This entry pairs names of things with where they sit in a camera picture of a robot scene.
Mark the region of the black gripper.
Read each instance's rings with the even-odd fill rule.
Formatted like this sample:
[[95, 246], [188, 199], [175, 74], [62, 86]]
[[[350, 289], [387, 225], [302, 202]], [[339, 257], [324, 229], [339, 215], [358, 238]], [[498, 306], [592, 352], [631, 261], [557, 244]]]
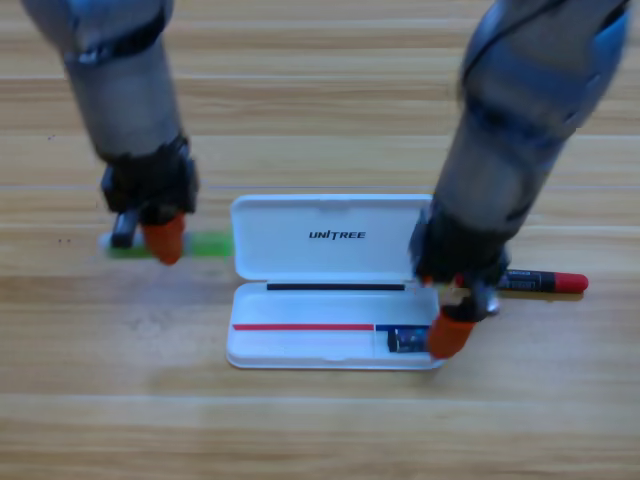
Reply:
[[475, 321], [499, 311], [497, 285], [510, 262], [507, 237], [478, 232], [462, 225], [439, 207], [423, 206], [409, 240], [416, 280], [449, 285], [461, 279], [469, 294], [457, 305], [446, 305], [427, 333], [434, 359], [450, 359], [468, 341]]
[[177, 137], [151, 154], [109, 157], [105, 164], [101, 189], [109, 210], [116, 214], [110, 246], [132, 247], [137, 225], [143, 223], [149, 253], [163, 265], [176, 264], [184, 249], [184, 213], [196, 210], [198, 194], [189, 140]]

